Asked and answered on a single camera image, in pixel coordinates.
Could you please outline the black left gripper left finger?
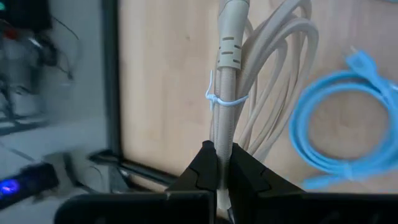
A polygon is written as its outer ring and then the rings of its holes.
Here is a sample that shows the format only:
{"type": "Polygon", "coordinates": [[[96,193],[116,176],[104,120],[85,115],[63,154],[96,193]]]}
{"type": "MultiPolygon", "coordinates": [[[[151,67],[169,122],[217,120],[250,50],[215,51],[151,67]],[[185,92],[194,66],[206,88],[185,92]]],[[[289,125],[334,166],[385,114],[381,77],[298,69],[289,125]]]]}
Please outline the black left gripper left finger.
{"type": "Polygon", "coordinates": [[[214,223],[218,165],[214,144],[204,141],[181,176],[164,192],[86,194],[64,202],[55,224],[214,223]]]}

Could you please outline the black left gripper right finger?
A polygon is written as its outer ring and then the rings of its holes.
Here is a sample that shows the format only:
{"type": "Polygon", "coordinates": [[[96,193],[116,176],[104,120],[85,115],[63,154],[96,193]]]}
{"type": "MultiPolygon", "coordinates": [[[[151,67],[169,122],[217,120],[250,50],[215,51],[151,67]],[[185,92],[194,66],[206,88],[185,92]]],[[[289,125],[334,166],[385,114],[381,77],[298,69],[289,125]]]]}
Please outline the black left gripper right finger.
{"type": "Polygon", "coordinates": [[[233,144],[228,190],[235,223],[397,223],[393,194],[310,193],[233,144]]]}

